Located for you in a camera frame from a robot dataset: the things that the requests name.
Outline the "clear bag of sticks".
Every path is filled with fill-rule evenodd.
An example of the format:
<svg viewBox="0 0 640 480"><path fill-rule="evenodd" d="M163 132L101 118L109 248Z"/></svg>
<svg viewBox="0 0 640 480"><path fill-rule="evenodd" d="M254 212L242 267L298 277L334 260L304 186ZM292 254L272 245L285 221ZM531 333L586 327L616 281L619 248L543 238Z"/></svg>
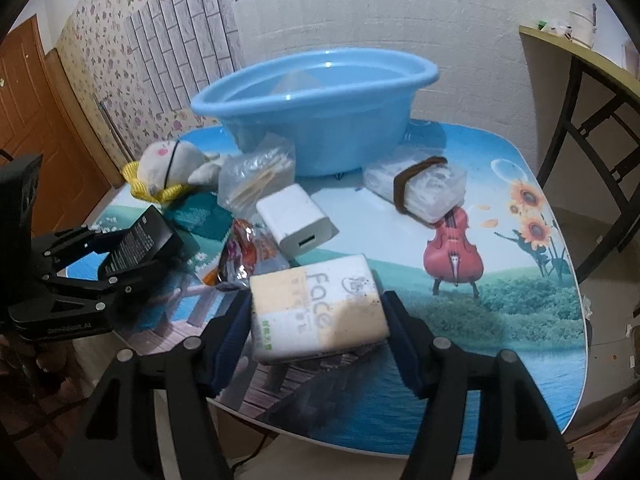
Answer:
<svg viewBox="0 0 640 480"><path fill-rule="evenodd" d="M268 133L258 147L229 158L218 177L218 205L234 218L250 220L258 200L287 188L295 181L294 144Z"/></svg>

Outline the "white plush with yellow net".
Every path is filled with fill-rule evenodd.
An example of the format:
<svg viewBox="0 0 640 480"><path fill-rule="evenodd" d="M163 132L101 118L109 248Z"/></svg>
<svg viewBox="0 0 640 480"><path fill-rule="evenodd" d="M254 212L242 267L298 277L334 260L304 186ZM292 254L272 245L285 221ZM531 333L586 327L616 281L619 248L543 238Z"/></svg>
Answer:
<svg viewBox="0 0 640 480"><path fill-rule="evenodd" d="M217 152L203 152L188 141L154 142L139 160L122 168L122 176L134 198L166 205L187 192L215 191L228 158Z"/></svg>

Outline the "yellow folding side table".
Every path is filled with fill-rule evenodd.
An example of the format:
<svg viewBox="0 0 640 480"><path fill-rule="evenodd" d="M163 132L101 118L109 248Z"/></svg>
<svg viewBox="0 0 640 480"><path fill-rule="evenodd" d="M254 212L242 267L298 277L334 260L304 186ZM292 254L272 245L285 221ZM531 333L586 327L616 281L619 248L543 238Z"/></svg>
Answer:
<svg viewBox="0 0 640 480"><path fill-rule="evenodd" d="M554 36L548 32L523 25L518 28L518 32L523 37L536 39L570 55L570 70L568 71L562 108L550 146L538 171L538 182L545 184L548 181L565 140L571 138L591 162L620 211L620 215L611 229L603 235L600 243L575 270L577 281L581 283L589 278L589 275L600 266L611 252L614 250L622 252L639 233L639 192L634 191L630 197L627 197L622 188L625 177L631 171L639 168L638 148L634 148L613 167L608 167L590 142L590 134L609 119L614 120L617 125L622 127L631 141L639 142L638 133L624 122L618 112L624 105L629 106L634 112L638 112L639 81L605 56L586 47L578 46L564 37ZM612 98L580 125L575 125L573 122L575 108L580 88L582 88L582 80L585 77L593 79L597 84L608 89L612 93Z"/></svg>

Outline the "white paper cup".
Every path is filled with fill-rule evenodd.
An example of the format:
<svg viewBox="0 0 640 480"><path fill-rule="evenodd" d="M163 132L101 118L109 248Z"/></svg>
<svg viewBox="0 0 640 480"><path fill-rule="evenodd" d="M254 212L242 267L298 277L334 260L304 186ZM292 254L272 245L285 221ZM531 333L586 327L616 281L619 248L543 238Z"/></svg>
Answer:
<svg viewBox="0 0 640 480"><path fill-rule="evenodd" d="M588 49L593 47L594 35L597 30L597 10L597 5L591 3L589 8L571 10L568 14L570 39L575 44L580 44Z"/></svg>

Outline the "printed scenery table mat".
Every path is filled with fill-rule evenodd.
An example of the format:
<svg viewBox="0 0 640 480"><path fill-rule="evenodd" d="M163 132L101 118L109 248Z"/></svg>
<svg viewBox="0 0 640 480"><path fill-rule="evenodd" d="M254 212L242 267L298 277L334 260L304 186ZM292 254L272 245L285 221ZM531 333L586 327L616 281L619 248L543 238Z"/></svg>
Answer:
<svg viewBox="0 0 640 480"><path fill-rule="evenodd" d="M464 235L484 266L475 283L438 282L423 256L437 229L398 214L369 191L359 172L306 179L303 187L337 234L301 255L302 266L349 255L368 260L380 289L391 289L407 311L437 336L469 352L514 350L532 375L556 423L572 420L586 381L582 303L563 237L548 207L521 212L515 191L537 182L518 149L495 134L436 122L412 122L404 145L440 151L468 173L461 212ZM186 254L134 324L116 333L78 339L74 348L89 384L117 349L161 352L226 310L221 292L196 272L224 242L181 230ZM264 365L241 354L221 410L280 434L349 451L405 455L425 404L404 385L385 344L317 361Z"/></svg>

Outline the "teal snack packet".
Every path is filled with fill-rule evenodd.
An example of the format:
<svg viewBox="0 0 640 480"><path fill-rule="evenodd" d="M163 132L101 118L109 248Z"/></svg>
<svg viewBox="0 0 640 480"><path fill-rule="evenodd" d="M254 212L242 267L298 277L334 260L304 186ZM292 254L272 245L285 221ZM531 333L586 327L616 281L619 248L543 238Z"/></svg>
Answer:
<svg viewBox="0 0 640 480"><path fill-rule="evenodd" d="M163 209L163 215L175 229L217 242L226 238L232 225L232 215L212 192L181 196Z"/></svg>

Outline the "black small box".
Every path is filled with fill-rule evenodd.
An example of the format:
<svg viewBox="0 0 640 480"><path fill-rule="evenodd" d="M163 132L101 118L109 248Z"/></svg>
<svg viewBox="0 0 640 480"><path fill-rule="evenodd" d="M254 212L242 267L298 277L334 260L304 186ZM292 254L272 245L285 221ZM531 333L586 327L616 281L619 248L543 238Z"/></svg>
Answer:
<svg viewBox="0 0 640 480"><path fill-rule="evenodd" d="M183 246L179 234L154 206L119 237L98 269L98 278L119 278L131 271L154 268L166 272Z"/></svg>

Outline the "orange snack wrapper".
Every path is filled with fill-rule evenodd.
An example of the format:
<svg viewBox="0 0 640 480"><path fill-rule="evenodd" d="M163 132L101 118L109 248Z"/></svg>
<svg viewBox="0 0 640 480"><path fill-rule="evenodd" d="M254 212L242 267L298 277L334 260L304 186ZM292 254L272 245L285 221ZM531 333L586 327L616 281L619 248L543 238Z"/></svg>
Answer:
<svg viewBox="0 0 640 480"><path fill-rule="evenodd" d="M196 272L200 281L220 290L250 286L250 278L286 270L288 259L282 255L271 236L258 226L235 219L220 254L212 263Z"/></svg>

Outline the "clear box with brown band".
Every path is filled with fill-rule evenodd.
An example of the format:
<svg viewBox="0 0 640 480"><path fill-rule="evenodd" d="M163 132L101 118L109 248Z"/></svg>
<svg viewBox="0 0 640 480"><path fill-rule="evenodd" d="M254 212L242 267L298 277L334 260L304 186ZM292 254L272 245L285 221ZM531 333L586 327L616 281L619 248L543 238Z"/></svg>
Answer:
<svg viewBox="0 0 640 480"><path fill-rule="evenodd" d="M434 162L412 174L397 178L413 166L423 166L427 159L443 158L434 148L416 144L401 145L392 154L364 166L364 186L372 193L392 203L402 214L436 223L464 201L468 173L449 160Z"/></svg>

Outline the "blue plastic basin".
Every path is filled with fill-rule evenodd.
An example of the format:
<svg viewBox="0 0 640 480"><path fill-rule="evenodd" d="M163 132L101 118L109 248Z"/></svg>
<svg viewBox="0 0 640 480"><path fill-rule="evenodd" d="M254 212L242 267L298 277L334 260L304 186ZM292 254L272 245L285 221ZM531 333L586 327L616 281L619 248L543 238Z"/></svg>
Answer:
<svg viewBox="0 0 640 480"><path fill-rule="evenodd" d="M438 81L437 65L375 48L297 53L224 76L191 100L243 153L270 134L295 148L296 174L323 177L361 168L405 135L416 92Z"/></svg>

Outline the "orange wooden door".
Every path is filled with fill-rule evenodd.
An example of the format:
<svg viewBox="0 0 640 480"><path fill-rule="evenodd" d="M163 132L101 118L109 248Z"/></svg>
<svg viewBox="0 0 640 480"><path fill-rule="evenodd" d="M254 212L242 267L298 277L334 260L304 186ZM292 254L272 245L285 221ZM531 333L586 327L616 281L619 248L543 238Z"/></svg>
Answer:
<svg viewBox="0 0 640 480"><path fill-rule="evenodd" d="M1 148L43 156L35 235L88 226L124 184L81 108L58 50L43 51L35 15L1 44Z"/></svg>

